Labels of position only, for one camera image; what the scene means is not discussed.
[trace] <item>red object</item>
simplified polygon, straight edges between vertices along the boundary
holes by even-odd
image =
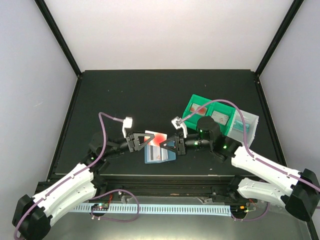
[[[206,108],[203,107],[203,108],[200,109],[200,111],[198,111],[198,113],[199,113],[199,114],[206,114],[206,111],[207,111]]]
[[[111,203],[112,197],[113,197],[113,195],[111,194],[109,197],[109,204]]]
[[[153,143],[156,146],[160,146],[160,143],[166,140],[165,136],[161,133],[157,133],[154,135]]]

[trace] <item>black table surface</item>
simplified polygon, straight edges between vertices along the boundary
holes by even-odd
[[[86,155],[94,133],[101,131],[99,112],[133,118],[133,131],[173,135],[171,120],[182,117],[192,96],[226,99],[259,116],[250,147],[277,162],[266,119],[250,70],[87,70],[83,73],[55,174],[64,175]],[[104,118],[110,139],[122,136],[122,124]],[[232,176],[251,175],[229,162],[218,163],[209,151],[188,151],[177,160],[145,164],[144,151],[110,159],[104,175]]]

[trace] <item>green plastic container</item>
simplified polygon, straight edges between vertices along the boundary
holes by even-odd
[[[226,125],[220,124],[218,122],[218,124],[220,125],[220,130],[221,130],[222,134],[227,136],[230,131],[230,128],[232,127],[232,124],[234,122],[236,109],[232,106],[228,106],[228,105],[225,105],[220,102],[214,102],[214,103],[210,104],[208,116],[211,116],[214,111],[225,114],[229,117]]]
[[[202,106],[203,104],[206,104],[207,102],[210,102],[210,101],[211,101],[210,99],[193,94],[188,105],[186,106],[186,108],[184,110],[182,118],[184,118],[192,113],[190,111],[192,104],[198,104],[198,105]],[[209,116],[209,115],[211,116],[211,114],[209,114],[210,105],[206,106],[206,108],[207,108],[207,110],[206,110],[205,116]],[[188,128],[196,130],[197,122],[202,117],[203,117],[203,115],[195,114],[192,117],[190,117],[188,120],[186,120],[184,123]]]
[[[184,118],[192,113],[190,111],[190,108],[192,107],[193,104],[197,104],[197,105],[201,106],[201,105],[203,105],[207,102],[210,102],[210,101],[211,101],[210,99],[193,94],[188,105],[186,106],[186,108],[184,110],[182,118]],[[227,105],[219,103],[219,102],[211,103],[208,106],[206,106],[206,108],[207,108],[207,110],[204,114],[205,116],[211,117],[213,112],[217,111],[217,112],[222,113],[224,115],[227,115],[229,117],[226,125],[219,123],[220,130],[221,130],[222,134],[226,136],[229,133],[229,131],[232,127],[232,124],[234,122],[236,109],[234,107],[227,106]],[[185,121],[185,125],[190,129],[196,130],[197,122],[202,117],[203,117],[203,115],[195,114],[192,117],[190,117],[188,120]]]

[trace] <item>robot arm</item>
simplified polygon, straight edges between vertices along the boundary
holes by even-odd
[[[133,132],[127,134],[126,129],[131,128],[131,126],[132,118],[126,117],[122,126],[124,138],[116,142],[109,141],[103,154],[104,157],[95,165],[85,169],[97,159],[101,152],[103,141],[102,135],[99,133],[93,136],[89,144],[90,153],[71,172],[33,197],[24,195],[19,199],[12,220],[15,227],[31,206],[39,202],[22,221],[18,229],[25,239],[43,239],[51,227],[66,213],[79,204],[106,192],[107,183],[99,176],[100,172],[109,165],[106,156],[118,155],[125,151],[139,151],[155,137],[150,133]],[[149,137],[149,139],[140,142],[140,137],[143,137],[143,139]]]
[[[302,178],[319,186],[315,173],[308,169],[299,172],[279,165],[253,151],[251,153],[254,158],[247,153],[245,147],[239,147],[234,153],[235,156],[232,158],[231,164],[260,177],[266,182],[244,178],[238,185],[237,191],[239,194],[247,199],[260,199],[285,207],[297,219],[310,221],[319,203],[320,193],[291,176]],[[270,165],[287,174],[275,170]]]
[[[285,207],[291,215],[300,220],[306,222],[311,220],[319,203],[320,193],[298,179],[318,187],[319,182],[314,172],[308,169],[299,172],[250,150],[254,156],[252,157],[239,142],[223,136],[220,126],[210,116],[200,118],[196,129],[198,131],[196,136],[178,134],[168,138],[160,146],[178,155],[185,155],[188,148],[210,148],[214,160],[223,163],[231,159],[234,167],[244,169],[266,181],[254,181],[249,178],[231,181],[230,196],[238,193],[245,199],[264,200]],[[169,141],[174,141],[175,146],[166,146]]]

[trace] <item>white cable tray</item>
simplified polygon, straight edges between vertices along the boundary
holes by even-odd
[[[94,203],[82,203],[71,213],[90,213]],[[140,214],[176,214],[176,215],[217,215],[231,216],[230,206],[224,205],[173,205],[173,204],[140,204]],[[109,209],[95,210],[94,213],[135,214],[136,204],[111,203]]]

